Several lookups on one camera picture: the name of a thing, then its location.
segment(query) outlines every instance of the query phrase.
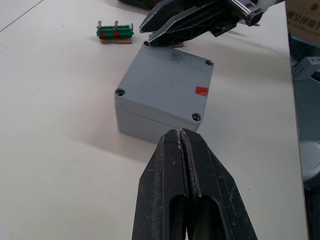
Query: green terminal block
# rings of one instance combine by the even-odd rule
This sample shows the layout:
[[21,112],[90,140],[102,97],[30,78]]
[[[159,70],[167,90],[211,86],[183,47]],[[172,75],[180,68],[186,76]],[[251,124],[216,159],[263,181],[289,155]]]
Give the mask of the green terminal block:
[[118,25],[118,21],[114,21],[113,26],[101,26],[102,21],[97,21],[96,36],[99,39],[114,38],[131,38],[134,34],[134,25]]

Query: cardboard box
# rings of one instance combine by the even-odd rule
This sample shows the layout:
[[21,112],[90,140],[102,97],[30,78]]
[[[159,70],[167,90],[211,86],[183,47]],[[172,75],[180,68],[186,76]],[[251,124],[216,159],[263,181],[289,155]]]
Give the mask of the cardboard box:
[[285,7],[291,35],[320,47],[320,0],[286,0]]

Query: table surface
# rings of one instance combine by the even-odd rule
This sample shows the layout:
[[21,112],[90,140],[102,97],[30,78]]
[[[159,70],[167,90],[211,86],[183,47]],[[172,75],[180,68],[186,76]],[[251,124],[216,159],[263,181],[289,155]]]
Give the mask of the table surface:
[[[1,20],[36,3],[1,2]],[[147,38],[137,29],[146,13],[44,0],[0,32],[1,240],[131,239],[156,146],[117,131],[113,93]],[[134,24],[131,45],[98,41],[96,21],[115,19]],[[181,49],[214,61],[198,132],[234,177],[258,239],[306,240],[284,3],[260,24]]]

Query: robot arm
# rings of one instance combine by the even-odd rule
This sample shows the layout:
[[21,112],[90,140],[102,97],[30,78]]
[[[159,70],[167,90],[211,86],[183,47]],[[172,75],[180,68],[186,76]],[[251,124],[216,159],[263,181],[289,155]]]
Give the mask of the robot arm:
[[277,0],[163,0],[146,16],[141,33],[152,32],[146,44],[173,46],[211,32],[215,37],[239,21],[254,26]]

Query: gray junction box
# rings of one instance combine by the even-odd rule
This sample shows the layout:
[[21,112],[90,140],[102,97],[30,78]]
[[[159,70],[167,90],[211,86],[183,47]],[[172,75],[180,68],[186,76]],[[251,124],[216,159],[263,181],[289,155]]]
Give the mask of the gray junction box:
[[142,45],[114,92],[118,130],[155,144],[171,129],[196,132],[213,69],[211,60]]

